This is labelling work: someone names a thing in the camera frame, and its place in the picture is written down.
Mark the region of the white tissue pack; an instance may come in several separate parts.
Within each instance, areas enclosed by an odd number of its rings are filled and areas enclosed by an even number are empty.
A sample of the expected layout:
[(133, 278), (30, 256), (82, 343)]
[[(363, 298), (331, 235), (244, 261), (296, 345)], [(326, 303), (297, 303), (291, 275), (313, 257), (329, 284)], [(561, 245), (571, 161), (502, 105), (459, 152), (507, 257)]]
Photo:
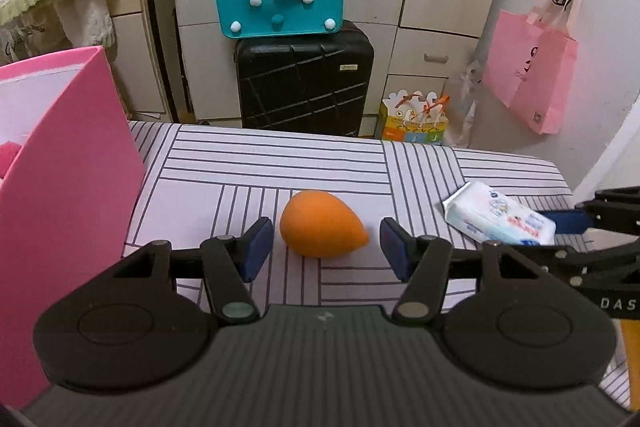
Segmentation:
[(477, 243), (551, 246), (556, 224), (480, 181), (465, 183), (442, 202), (444, 217)]

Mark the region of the orange makeup sponge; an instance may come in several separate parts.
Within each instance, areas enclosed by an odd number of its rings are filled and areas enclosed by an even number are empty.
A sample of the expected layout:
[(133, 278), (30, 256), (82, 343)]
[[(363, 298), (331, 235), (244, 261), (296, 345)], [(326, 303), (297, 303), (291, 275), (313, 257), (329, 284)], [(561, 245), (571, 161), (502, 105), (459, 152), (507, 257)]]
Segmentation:
[(323, 191), (301, 191), (285, 205), (280, 234), (305, 258), (343, 257), (369, 243), (361, 220), (341, 199)]

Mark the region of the pink cardboard box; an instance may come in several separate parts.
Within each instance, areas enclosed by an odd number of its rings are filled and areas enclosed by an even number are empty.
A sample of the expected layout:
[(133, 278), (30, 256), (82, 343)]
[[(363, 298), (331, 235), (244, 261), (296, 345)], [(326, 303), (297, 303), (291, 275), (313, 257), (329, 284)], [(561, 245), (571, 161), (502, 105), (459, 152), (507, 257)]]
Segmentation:
[(1, 401), (47, 388), (32, 345), (39, 315), (115, 263), (145, 167), (104, 49), (1, 69)]

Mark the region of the pink fluffy heart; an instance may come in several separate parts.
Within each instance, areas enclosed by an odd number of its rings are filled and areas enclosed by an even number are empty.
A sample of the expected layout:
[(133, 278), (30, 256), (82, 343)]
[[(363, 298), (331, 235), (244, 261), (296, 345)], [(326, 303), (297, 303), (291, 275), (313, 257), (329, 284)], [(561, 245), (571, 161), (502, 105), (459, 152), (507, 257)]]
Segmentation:
[(3, 180), (6, 177), (12, 162), (17, 158), (22, 146), (15, 142), (4, 142), (0, 145), (0, 179)]

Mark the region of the striped table cloth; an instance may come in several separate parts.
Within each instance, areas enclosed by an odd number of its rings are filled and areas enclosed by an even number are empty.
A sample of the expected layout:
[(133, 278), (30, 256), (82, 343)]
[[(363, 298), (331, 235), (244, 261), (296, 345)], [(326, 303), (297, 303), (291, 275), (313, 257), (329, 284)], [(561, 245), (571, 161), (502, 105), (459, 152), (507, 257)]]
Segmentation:
[(333, 194), (367, 228), (366, 246), (326, 261), (300, 257), (276, 239), (248, 286), (259, 308), (390, 308), (402, 285), (378, 245), (381, 221), (390, 217), (414, 235), (472, 248), (442, 215), (442, 201), (471, 180), (537, 211), (573, 205), (558, 168), (533, 156), (197, 124), (134, 122), (130, 130), (146, 173), (126, 253), (155, 239), (183, 249), (240, 235), (260, 217), (278, 221), (306, 190)]

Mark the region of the colourful gift bag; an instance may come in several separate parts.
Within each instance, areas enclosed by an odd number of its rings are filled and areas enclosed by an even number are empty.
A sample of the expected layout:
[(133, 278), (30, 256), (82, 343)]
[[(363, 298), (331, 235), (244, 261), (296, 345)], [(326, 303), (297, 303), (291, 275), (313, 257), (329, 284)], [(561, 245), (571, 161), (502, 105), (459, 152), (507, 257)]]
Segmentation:
[(383, 98), (378, 112), (375, 138), (418, 144), (442, 144), (448, 118), (447, 95), (431, 91), (399, 90)]

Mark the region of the pink shopping bag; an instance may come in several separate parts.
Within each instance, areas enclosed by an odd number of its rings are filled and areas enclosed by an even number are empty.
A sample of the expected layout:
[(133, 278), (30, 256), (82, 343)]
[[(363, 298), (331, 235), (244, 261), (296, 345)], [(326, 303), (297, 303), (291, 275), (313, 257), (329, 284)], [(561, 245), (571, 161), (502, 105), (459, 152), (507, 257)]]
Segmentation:
[(537, 134), (563, 124), (577, 60), (582, 0), (537, 0), (525, 14), (499, 13), (484, 85)]

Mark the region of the black suitcase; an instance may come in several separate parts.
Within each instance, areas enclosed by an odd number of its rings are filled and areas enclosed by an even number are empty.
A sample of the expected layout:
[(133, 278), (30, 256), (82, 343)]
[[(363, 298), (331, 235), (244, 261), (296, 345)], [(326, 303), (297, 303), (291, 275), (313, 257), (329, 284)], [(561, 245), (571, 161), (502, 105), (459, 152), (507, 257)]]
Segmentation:
[(233, 58), (244, 128), (358, 134), (374, 49), (354, 23), (331, 35), (242, 39)]

